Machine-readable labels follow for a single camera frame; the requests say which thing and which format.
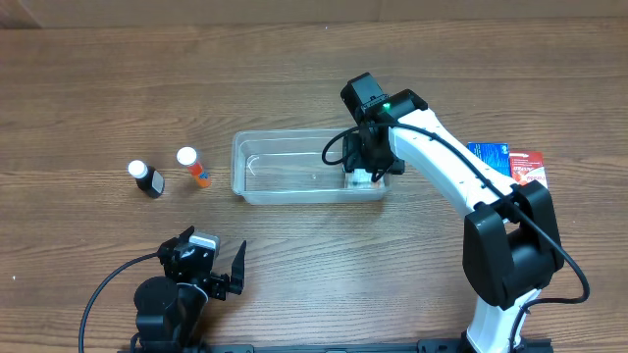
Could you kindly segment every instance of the blue box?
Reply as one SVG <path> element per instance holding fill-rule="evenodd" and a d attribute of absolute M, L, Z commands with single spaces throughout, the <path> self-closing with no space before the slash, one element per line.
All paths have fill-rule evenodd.
<path fill-rule="evenodd" d="M 510 149 L 507 143 L 469 142 L 467 148 L 489 167 L 510 177 Z"/>

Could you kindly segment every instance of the white bottle cap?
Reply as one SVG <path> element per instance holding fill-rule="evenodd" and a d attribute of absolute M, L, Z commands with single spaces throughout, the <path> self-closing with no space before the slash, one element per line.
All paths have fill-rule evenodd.
<path fill-rule="evenodd" d="M 196 163 L 196 151 L 191 147 L 184 147 L 177 152 L 177 161 L 186 167 Z"/>
<path fill-rule="evenodd" d="M 134 178 L 143 178 L 148 174 L 148 167 L 146 164 L 139 160 L 134 160 L 129 163 L 129 174 Z"/>

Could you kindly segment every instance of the bottle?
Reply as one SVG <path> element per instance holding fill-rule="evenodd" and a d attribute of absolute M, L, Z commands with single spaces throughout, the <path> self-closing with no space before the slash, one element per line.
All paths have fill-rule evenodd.
<path fill-rule="evenodd" d="M 177 161 L 187 167 L 200 187 L 208 187 L 212 184 L 209 174 L 203 170 L 203 166 L 197 161 L 196 151 L 191 147 L 184 147 L 177 152 Z"/>
<path fill-rule="evenodd" d="M 146 195 L 157 198 L 164 192 L 164 178 L 154 168 L 146 166 L 142 161 L 134 160 L 129 163 L 129 174 L 135 178 L 137 187 Z"/>

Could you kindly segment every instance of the table surface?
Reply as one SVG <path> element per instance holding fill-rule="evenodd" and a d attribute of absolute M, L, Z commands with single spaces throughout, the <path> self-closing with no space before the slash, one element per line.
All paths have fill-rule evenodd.
<path fill-rule="evenodd" d="M 416 171 L 382 202 L 252 206 L 231 190 L 244 129 L 352 126 L 346 81 L 411 88 L 462 142 L 543 151 L 564 247 L 593 289 L 533 310 L 557 351 L 628 344 L 628 19 L 0 31 L 0 352 L 75 352 L 95 287 L 194 225 L 248 240 L 246 288 L 204 312 L 214 344 L 412 342 L 457 337 L 476 295 L 462 221 Z M 175 158 L 195 146 L 214 183 Z M 166 178 L 151 200 L 126 172 Z M 98 298 L 88 352 L 134 334 L 136 265 Z M 580 293 L 573 273 L 545 296 Z"/>

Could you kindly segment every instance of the orange bottle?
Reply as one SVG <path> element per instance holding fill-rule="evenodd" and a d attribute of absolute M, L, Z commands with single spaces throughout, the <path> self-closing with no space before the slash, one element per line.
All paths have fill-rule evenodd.
<path fill-rule="evenodd" d="M 191 147 L 184 147 L 177 152 L 177 160 L 187 167 L 198 186 L 208 187 L 212 184 L 212 180 L 209 178 L 209 173 L 203 170 L 203 166 L 197 161 L 197 158 L 196 150 Z"/>

